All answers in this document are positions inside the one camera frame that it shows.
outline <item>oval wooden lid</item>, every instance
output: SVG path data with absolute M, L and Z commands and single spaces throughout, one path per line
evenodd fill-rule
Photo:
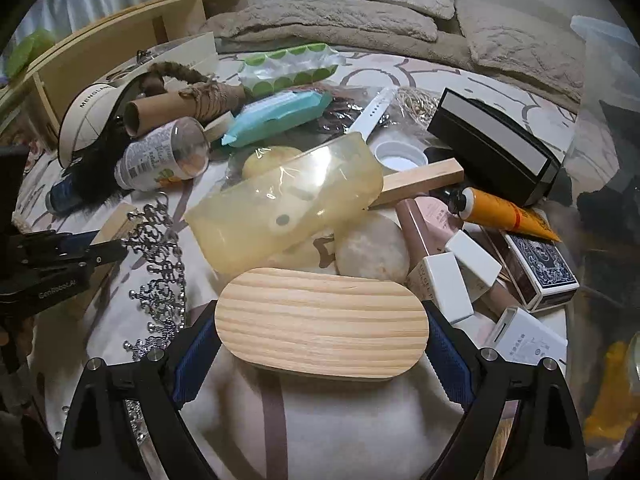
M 429 338 L 422 304 L 402 285 L 282 269 L 232 280 L 216 328 L 226 348 L 252 364 L 361 380 L 407 371 Z

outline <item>white watch strap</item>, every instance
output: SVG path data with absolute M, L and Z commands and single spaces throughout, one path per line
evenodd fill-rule
M 396 96 L 397 91 L 397 86 L 383 88 L 353 122 L 347 133 L 360 132 L 364 141 L 367 142 L 378 121 Z

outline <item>wooden stick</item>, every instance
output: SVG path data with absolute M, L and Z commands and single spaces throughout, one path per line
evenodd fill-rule
M 135 211 L 135 209 L 136 208 L 131 204 L 127 204 L 125 202 L 120 203 L 118 207 L 114 209 L 113 213 L 111 213 L 111 216 L 107 218 L 107 221 L 104 223 L 100 231 L 98 231 L 98 234 L 95 235 L 91 245 L 101 244 L 102 242 L 108 242 L 110 240 L 117 240 L 126 236 L 126 234 L 131 231 L 135 225 L 133 220 L 129 220 L 127 218 L 127 213 Z M 96 267 L 94 273 L 89 279 L 89 288 L 64 302 L 66 310 L 73 318 L 82 319 L 84 313 L 89 307 L 89 304 L 93 301 L 95 295 L 98 293 L 102 284 L 105 282 L 115 265 L 116 264 L 113 263 Z
M 372 207 L 387 205 L 442 186 L 462 182 L 465 172 L 455 158 L 387 175 L 380 196 Z

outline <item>black box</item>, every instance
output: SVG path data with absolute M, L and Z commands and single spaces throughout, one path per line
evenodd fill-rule
M 481 189 L 527 206 L 545 196 L 560 162 L 500 110 L 445 89 L 428 130 L 446 142 Z

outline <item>teal wipes package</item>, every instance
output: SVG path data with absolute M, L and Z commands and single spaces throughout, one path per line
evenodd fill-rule
M 245 106 L 222 137 L 222 145 L 242 148 L 317 119 L 331 102 L 329 92 L 279 92 Z

